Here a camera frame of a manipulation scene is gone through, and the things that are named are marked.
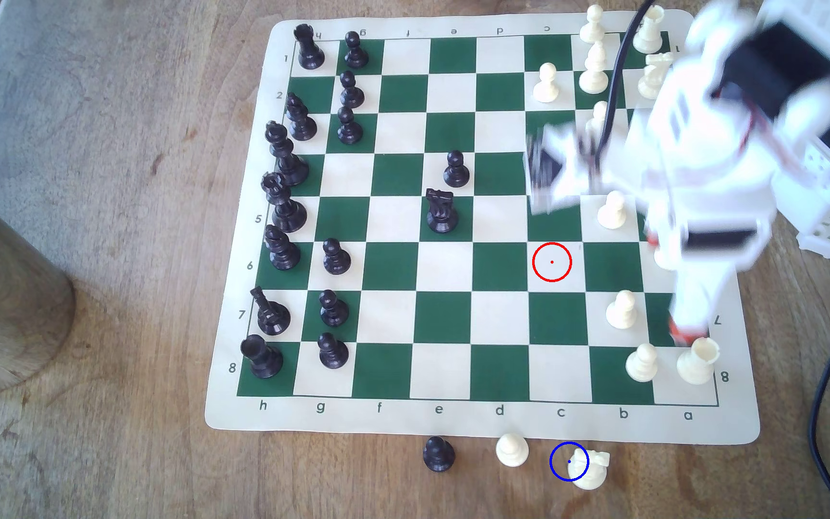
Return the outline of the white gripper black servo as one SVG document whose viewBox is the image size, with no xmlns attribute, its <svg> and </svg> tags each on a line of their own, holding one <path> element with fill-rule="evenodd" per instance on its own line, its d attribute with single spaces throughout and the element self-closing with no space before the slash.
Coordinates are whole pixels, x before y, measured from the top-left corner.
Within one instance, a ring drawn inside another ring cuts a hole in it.
<svg viewBox="0 0 830 519">
<path fill-rule="evenodd" d="M 770 236 L 776 170 L 770 119 L 739 87 L 672 79 L 638 117 L 638 187 L 646 242 L 677 271 L 670 333 L 677 346 L 709 337 L 720 293 Z M 698 264 L 726 267 L 694 267 Z"/>
</svg>

